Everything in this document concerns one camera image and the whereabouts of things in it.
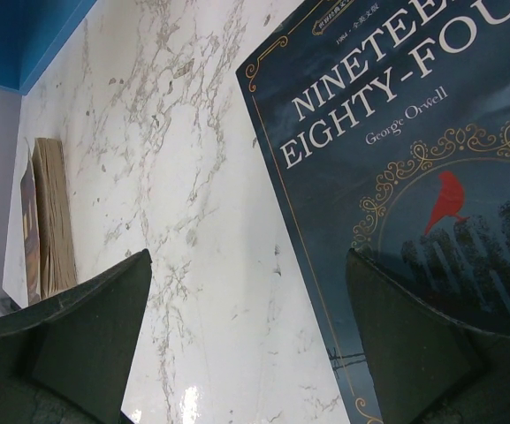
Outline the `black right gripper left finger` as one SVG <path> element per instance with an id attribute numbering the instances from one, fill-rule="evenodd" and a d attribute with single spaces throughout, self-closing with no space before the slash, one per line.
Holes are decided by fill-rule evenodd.
<path id="1" fill-rule="evenodd" d="M 152 278 L 142 250 L 0 317 L 0 423 L 127 423 L 121 405 Z"/>

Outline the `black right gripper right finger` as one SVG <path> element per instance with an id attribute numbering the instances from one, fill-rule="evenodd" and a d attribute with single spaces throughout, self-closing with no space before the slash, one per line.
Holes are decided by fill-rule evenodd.
<path id="1" fill-rule="evenodd" d="M 510 423 L 510 317 L 354 249 L 346 285 L 385 423 Z"/>

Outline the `Nineteen Eighty-Four dark book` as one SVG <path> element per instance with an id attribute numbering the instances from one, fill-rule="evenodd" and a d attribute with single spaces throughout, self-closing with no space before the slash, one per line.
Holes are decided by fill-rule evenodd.
<path id="1" fill-rule="evenodd" d="M 510 1 L 305 1 L 237 78 L 348 419 L 416 409 L 346 256 L 510 320 Z"/>

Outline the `orange night street book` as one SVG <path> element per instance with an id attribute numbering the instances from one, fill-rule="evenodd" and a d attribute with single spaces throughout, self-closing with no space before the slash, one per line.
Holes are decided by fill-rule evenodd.
<path id="1" fill-rule="evenodd" d="M 27 304 L 78 283 L 63 145 L 37 138 L 20 181 Z"/>

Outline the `blue pink yellow bookshelf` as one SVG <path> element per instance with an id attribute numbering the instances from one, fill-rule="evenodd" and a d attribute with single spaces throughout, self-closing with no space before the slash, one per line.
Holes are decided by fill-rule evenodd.
<path id="1" fill-rule="evenodd" d="M 0 89 L 27 95 L 95 0 L 0 0 Z"/>

